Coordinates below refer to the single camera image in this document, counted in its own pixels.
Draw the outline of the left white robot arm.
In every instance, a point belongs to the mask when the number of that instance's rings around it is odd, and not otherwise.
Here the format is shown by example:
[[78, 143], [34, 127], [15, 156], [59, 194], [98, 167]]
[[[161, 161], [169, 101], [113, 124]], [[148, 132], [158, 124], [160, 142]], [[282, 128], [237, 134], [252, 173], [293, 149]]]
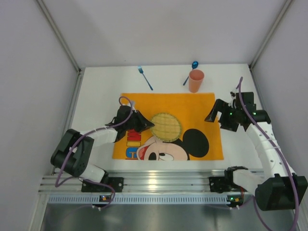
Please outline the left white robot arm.
[[90, 163], [92, 150], [107, 143], [120, 141], [129, 130], [143, 132], [154, 127], [142, 113], [129, 105], [119, 107], [112, 121], [102, 128], [85, 133], [69, 129], [51, 156], [51, 164], [72, 178], [91, 183], [107, 184], [108, 172]]

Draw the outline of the pink plastic cup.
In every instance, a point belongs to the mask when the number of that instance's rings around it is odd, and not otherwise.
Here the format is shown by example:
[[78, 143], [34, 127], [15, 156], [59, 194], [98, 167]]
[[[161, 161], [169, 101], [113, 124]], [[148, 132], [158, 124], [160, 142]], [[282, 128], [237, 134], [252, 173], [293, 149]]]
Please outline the pink plastic cup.
[[189, 91], [191, 93], [197, 93], [204, 80], [205, 74], [199, 69], [194, 69], [189, 73]]

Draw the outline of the aluminium mounting rail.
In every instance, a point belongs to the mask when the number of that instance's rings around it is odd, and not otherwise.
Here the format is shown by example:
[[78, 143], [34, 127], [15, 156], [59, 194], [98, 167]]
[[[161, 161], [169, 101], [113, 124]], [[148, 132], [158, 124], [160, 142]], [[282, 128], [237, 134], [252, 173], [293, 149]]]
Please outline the aluminium mounting rail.
[[[110, 171], [110, 177], [121, 177], [122, 191], [117, 194], [202, 194], [210, 192], [210, 177], [223, 177], [224, 170], [184, 171]], [[43, 176], [38, 192], [40, 194], [83, 193], [85, 183], [70, 179], [55, 187], [57, 175]]]

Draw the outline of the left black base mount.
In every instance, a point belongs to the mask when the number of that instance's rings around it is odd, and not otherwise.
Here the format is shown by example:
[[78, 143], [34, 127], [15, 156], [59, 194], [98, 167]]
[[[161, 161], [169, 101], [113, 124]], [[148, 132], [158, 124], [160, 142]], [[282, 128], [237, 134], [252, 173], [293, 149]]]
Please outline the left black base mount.
[[[124, 178], [122, 177], [105, 177], [100, 184], [106, 184], [114, 189], [116, 193], [121, 193], [124, 186]], [[84, 193], [110, 193], [112, 190], [106, 186], [101, 186], [97, 183], [91, 183], [88, 180], [82, 181], [81, 191]]]

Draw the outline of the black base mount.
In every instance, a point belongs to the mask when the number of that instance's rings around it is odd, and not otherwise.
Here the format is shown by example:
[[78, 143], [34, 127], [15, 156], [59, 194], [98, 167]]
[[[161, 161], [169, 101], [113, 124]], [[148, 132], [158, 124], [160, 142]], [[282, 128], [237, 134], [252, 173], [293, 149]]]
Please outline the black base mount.
[[210, 191], [213, 193], [238, 192], [241, 187], [233, 182], [233, 173], [237, 170], [247, 170], [243, 166], [229, 167], [222, 177], [209, 177]]
[[[105, 177], [100, 184], [106, 184], [114, 189], [116, 193], [121, 193], [124, 186], [124, 178], [122, 177]], [[81, 191], [84, 193], [110, 193], [112, 190], [106, 186], [101, 186], [97, 183], [91, 183], [88, 180], [82, 181]]]

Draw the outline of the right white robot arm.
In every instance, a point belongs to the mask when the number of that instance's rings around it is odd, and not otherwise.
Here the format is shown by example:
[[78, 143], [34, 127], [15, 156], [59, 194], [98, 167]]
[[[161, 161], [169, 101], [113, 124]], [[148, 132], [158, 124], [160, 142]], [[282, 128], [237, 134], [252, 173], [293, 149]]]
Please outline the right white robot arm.
[[257, 109], [253, 92], [232, 92], [231, 96], [230, 103], [217, 99], [205, 121], [214, 122], [217, 113], [221, 113], [221, 129], [236, 132], [242, 126], [256, 149], [264, 177], [254, 175], [246, 167], [229, 167], [221, 181], [210, 181], [211, 191], [222, 193], [243, 188], [255, 197], [262, 211], [295, 209], [308, 188], [306, 177], [297, 175], [283, 161], [270, 117], [265, 110]]

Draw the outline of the yellow woven round plate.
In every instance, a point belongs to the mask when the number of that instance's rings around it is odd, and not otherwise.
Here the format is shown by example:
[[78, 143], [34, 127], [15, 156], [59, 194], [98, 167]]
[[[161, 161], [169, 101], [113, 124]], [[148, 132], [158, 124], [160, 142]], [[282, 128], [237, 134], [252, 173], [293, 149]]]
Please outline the yellow woven round plate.
[[158, 113], [151, 119], [154, 124], [150, 128], [151, 133], [164, 142], [173, 142], [182, 134], [182, 125], [180, 121], [172, 114]]

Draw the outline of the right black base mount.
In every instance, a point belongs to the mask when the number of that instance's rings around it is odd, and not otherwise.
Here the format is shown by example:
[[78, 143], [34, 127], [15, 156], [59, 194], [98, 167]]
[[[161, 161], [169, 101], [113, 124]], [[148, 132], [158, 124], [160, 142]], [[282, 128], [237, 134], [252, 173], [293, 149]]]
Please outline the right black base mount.
[[222, 177], [209, 177], [210, 191], [213, 193], [238, 192], [241, 187], [233, 182], [233, 173], [237, 170], [247, 170], [243, 166], [229, 167]]

